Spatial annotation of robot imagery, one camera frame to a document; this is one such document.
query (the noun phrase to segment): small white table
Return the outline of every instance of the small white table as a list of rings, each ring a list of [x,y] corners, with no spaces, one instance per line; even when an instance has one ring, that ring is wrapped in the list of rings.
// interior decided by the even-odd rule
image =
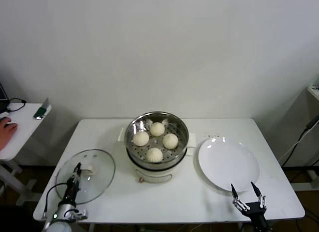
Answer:
[[[163,184],[138,183],[125,145],[117,141],[128,119],[90,119],[79,122],[69,144],[33,213],[41,220],[47,191],[55,184],[62,165],[73,155],[86,149],[102,149],[112,154],[116,172],[108,189],[97,199],[78,205],[87,209],[92,224],[148,223],[220,223],[246,222],[232,205],[230,192],[213,185],[202,173],[197,162],[201,142],[213,136],[227,136],[245,144],[260,165],[256,185],[266,195],[267,220],[301,218],[305,211],[282,171],[277,159],[252,119],[185,119],[189,132],[196,134],[197,148],[193,157],[180,163],[178,176]],[[244,202],[257,201],[250,189],[239,194]],[[55,190],[49,195],[48,216],[52,216],[60,201]]]
[[[22,103],[11,103],[9,108],[14,110],[22,105]],[[18,124],[18,129],[7,146],[0,151],[0,163],[5,163],[12,169],[12,172],[9,173],[3,166],[0,165],[0,179],[20,194],[20,197],[16,202],[17,206],[22,205],[25,201],[38,201],[41,196],[40,193],[31,192],[36,180],[29,180],[25,186],[14,177],[16,173],[21,173],[22,169],[12,160],[14,157],[16,157],[27,140],[31,137],[35,129],[44,120],[44,118],[42,120],[36,120],[33,118],[33,115],[41,105],[42,104],[39,103],[27,103],[20,110],[10,112],[9,118],[12,119],[12,123]],[[48,114],[50,110],[51,106],[49,106],[47,109],[46,114]]]

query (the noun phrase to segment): white wall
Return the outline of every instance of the white wall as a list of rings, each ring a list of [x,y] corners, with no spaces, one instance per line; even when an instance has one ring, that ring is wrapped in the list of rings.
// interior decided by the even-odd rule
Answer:
[[[19,161],[55,164],[81,118],[152,110],[271,135],[319,72],[318,1],[0,0],[0,81],[53,106]]]

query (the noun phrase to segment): cable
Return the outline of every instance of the cable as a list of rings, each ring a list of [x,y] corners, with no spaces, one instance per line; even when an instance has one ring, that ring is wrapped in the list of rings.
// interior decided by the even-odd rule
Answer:
[[[319,225],[319,222],[317,221],[317,220],[315,220],[314,218],[312,218],[312,217],[310,217],[310,216],[305,216],[305,217],[307,217],[307,218],[309,218],[309,219],[312,219],[314,222],[316,222],[317,223],[317,225]]]
[[[302,232],[301,229],[300,229],[300,227],[299,227],[298,220],[296,220],[296,226],[297,226],[298,231],[299,231],[299,232]]]
[[[57,186],[61,186],[61,185],[66,185],[66,183],[59,183],[59,184],[56,184],[55,186],[52,186],[48,192],[46,193],[46,197],[45,197],[45,207],[44,207],[44,211],[43,211],[43,217],[45,217],[46,215],[46,212],[48,211],[48,196],[49,196],[49,193],[52,189],[54,189],[55,187]]]
[[[309,210],[308,208],[306,208],[304,205],[303,205],[304,209],[308,212],[310,212],[310,214],[312,214],[318,221],[319,221],[319,216],[317,216],[314,212],[312,212],[311,210]]]
[[[301,175],[304,172],[304,170],[300,171],[298,174],[295,175],[295,177],[293,177],[291,180],[289,180],[289,183],[291,183],[292,181],[294,181],[299,175]]]
[[[26,101],[25,101],[25,100],[22,100],[22,99],[17,98],[17,97],[11,98],[11,99],[9,100],[9,102],[11,102],[12,100],[20,100],[21,103],[23,103],[23,105],[22,105],[21,107],[19,107],[18,109],[15,109],[15,110],[6,109],[6,110],[5,110],[6,112],[18,111],[18,110],[22,109],[22,108],[25,106],[25,104],[26,104]]]
[[[202,225],[203,225],[203,224],[200,224],[200,225],[198,225],[198,226],[192,228],[189,232],[193,232],[195,229],[197,229],[198,227],[200,227],[200,226],[202,226]]]
[[[311,164],[311,166],[314,166],[318,161],[319,161],[319,159],[317,159],[315,162],[313,162],[313,163]]]
[[[297,141],[291,148],[289,148],[289,150],[288,150],[285,154],[283,154],[283,155],[281,156],[281,158],[280,158],[278,161],[281,161],[281,160],[290,152],[291,149],[293,150],[293,151],[291,151],[291,153],[290,153],[290,155],[288,156],[288,158],[286,159],[286,161],[281,165],[281,167],[283,167],[283,166],[287,163],[287,161],[290,159],[290,157],[293,155],[293,153],[294,153],[294,151],[295,151],[295,148],[297,147],[297,145],[299,144],[299,142],[302,141],[303,138],[304,138],[318,123],[319,123],[319,120],[317,120],[317,121],[314,123],[314,125],[313,125],[310,129],[306,128],[306,129],[301,133],[301,135],[300,135],[298,141]]]
[[[175,232],[179,232],[182,228],[184,228],[185,225],[182,225],[181,227],[179,227]]]
[[[307,128],[301,133],[297,143],[295,143],[291,148],[289,148],[289,150],[279,159],[279,161],[281,161],[281,159],[287,155],[287,153],[292,149],[290,155],[288,156],[288,158],[285,160],[285,162],[281,165],[281,167],[284,167],[284,165],[287,163],[287,161],[290,159],[290,157],[293,155],[294,151],[295,151],[295,148],[297,147],[297,145],[299,144],[299,142],[303,139],[303,135],[305,132],[307,132]]]

